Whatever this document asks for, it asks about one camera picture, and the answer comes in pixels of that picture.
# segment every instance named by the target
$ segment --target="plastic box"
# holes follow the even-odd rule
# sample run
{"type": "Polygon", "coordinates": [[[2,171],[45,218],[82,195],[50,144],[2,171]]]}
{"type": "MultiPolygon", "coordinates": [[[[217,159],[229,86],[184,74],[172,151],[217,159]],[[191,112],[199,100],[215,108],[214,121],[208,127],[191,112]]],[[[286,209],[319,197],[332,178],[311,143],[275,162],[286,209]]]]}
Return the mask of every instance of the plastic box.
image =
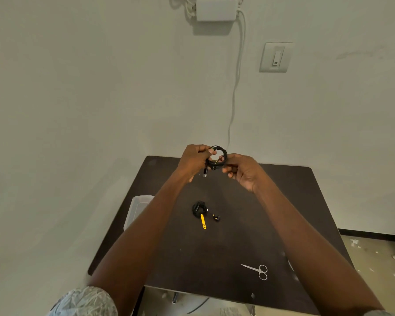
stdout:
{"type": "Polygon", "coordinates": [[[154,197],[152,195],[141,195],[132,198],[130,203],[129,212],[127,213],[126,221],[124,223],[123,229],[129,227],[129,225],[143,212],[145,207],[152,201],[154,197]]]}

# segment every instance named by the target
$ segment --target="hand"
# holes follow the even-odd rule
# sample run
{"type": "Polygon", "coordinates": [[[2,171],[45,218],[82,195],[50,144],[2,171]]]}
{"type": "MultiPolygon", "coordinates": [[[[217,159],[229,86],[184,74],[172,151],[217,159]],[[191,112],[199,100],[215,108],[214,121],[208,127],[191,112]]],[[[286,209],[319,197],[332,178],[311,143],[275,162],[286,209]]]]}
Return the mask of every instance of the hand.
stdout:
{"type": "Polygon", "coordinates": [[[228,177],[237,180],[249,192],[255,193],[256,188],[263,184],[268,175],[254,158],[241,154],[228,154],[222,172],[228,177]]]}
{"type": "Polygon", "coordinates": [[[189,182],[191,182],[195,174],[205,168],[206,159],[215,154],[216,151],[208,145],[187,145],[176,171],[187,175],[189,182]]]}

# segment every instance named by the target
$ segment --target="tabletop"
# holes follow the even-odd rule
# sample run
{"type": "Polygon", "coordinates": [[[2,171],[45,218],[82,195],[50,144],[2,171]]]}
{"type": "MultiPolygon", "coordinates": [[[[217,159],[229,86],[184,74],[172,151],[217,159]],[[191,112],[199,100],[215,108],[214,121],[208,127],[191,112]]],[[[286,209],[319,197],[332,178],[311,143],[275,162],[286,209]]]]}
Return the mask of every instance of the tabletop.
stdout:
{"type": "MultiPolygon", "coordinates": [[[[88,273],[123,232],[134,196],[155,195],[179,158],[147,156],[117,212],[88,273]]],[[[309,167],[261,164],[297,210],[350,263],[316,178],[309,167]]],[[[158,247],[146,286],[318,315],[285,257],[282,243],[256,197],[221,170],[197,174],[181,191],[158,247]],[[196,201],[209,209],[206,229],[192,214],[196,201]],[[220,221],[212,219],[220,216],[220,221]],[[267,267],[267,280],[257,271],[267,267]]]]}

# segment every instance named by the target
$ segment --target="person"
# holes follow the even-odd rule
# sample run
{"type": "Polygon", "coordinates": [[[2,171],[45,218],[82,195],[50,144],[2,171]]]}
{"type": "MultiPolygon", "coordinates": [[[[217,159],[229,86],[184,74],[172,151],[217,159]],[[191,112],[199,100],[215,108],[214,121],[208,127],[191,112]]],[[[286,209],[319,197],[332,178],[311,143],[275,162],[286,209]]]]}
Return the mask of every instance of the person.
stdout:
{"type": "MultiPolygon", "coordinates": [[[[214,154],[210,146],[188,145],[177,169],[110,248],[88,285],[68,292],[48,316],[130,315],[180,191],[214,154]]],[[[222,171],[261,203],[321,315],[388,314],[356,270],[305,220],[253,158],[229,154],[222,171]]]]}

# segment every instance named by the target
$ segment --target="silver scissors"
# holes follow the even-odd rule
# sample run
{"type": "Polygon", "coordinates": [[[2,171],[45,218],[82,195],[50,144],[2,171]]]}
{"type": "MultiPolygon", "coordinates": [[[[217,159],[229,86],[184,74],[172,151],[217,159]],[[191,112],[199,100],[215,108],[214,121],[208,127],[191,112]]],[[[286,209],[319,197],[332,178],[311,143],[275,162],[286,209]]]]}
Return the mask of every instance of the silver scissors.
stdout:
{"type": "Polygon", "coordinates": [[[241,264],[241,265],[244,266],[244,267],[247,267],[249,269],[252,269],[254,271],[259,272],[259,278],[261,280],[266,281],[268,279],[268,275],[266,275],[266,272],[268,271],[268,268],[265,265],[259,265],[259,269],[255,269],[253,267],[250,267],[250,266],[247,266],[247,265],[243,265],[243,264],[241,264]]]}

